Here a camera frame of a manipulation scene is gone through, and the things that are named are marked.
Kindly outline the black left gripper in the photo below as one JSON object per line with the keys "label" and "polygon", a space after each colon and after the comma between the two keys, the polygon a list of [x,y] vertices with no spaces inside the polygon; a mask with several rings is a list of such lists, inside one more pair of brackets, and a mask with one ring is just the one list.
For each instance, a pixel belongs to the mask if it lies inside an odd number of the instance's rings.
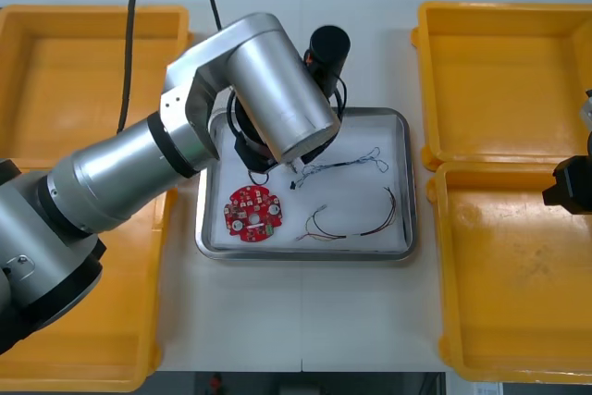
{"label": "black left gripper", "polygon": [[[234,148],[242,163],[250,172],[269,172],[278,165],[277,160],[266,145],[251,141],[242,132],[236,137]],[[295,175],[302,175],[306,164],[300,157],[297,157],[288,162],[287,167]]]}

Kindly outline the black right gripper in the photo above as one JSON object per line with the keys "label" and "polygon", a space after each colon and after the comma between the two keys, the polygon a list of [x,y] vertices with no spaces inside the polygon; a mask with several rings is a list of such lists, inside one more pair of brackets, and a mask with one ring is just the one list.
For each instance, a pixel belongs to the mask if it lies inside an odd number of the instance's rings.
{"label": "black right gripper", "polygon": [[555,184],[542,192],[546,206],[560,205],[572,215],[591,214],[591,157],[573,156],[553,171]]}

